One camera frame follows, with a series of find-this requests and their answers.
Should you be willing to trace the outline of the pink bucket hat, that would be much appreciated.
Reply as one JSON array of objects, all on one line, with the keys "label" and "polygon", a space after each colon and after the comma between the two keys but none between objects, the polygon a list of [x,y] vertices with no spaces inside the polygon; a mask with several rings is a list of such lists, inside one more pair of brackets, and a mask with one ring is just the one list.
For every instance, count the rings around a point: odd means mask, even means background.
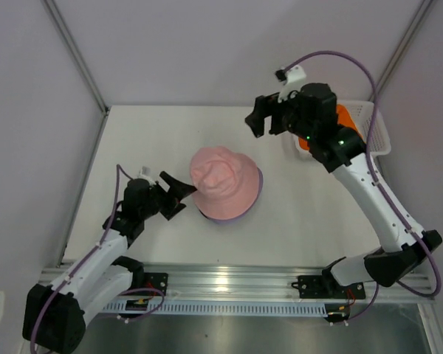
[{"label": "pink bucket hat", "polygon": [[249,156],[224,146],[200,148],[190,161],[190,177],[197,189],[192,194],[196,208],[217,223],[244,217],[264,183],[261,170]]}]

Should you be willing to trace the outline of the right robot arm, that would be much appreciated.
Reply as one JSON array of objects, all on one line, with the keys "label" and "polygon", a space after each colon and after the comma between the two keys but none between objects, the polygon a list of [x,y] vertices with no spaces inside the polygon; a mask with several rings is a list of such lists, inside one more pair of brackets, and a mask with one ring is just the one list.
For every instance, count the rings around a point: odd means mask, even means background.
[{"label": "right robot arm", "polygon": [[321,286],[327,296],[338,298],[357,282],[390,287],[442,244],[436,230],[425,230],[398,202],[367,157],[361,135],[339,123],[337,97],[327,84],[306,84],[287,99],[278,93],[256,97],[245,119],[255,137],[265,134],[266,118],[271,119],[270,134],[287,131],[306,140],[312,157],[349,191],[379,239],[378,249],[323,269]]}]

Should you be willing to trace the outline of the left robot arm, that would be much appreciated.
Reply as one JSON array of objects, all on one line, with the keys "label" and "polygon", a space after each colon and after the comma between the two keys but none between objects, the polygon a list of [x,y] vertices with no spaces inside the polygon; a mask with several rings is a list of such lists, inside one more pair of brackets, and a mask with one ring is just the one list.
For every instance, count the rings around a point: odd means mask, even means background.
[{"label": "left robot arm", "polygon": [[91,321],[120,295],[165,297],[164,291],[147,285],[143,263],[126,255],[149,218],[162,215],[171,220],[186,207],[184,199],[196,191],[166,172],[159,176],[167,189],[145,175],[130,178],[125,188],[117,185],[100,239],[49,284],[30,289],[22,336],[30,343],[31,353],[39,347],[50,353],[73,353]]}]

